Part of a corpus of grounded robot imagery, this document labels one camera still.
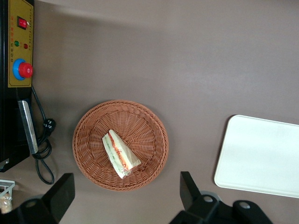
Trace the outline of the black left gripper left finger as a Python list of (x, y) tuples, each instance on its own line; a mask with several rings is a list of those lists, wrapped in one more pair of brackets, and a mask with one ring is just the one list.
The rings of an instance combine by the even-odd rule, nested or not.
[(42, 197), (28, 199), (7, 213), (7, 223), (58, 224), (74, 198), (74, 174), (65, 173)]

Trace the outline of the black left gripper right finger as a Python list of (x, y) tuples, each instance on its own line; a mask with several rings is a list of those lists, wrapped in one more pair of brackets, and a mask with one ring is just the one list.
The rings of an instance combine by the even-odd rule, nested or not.
[(225, 205), (217, 194), (200, 191), (191, 174), (180, 173), (180, 198), (184, 209), (171, 224), (232, 224), (232, 208)]

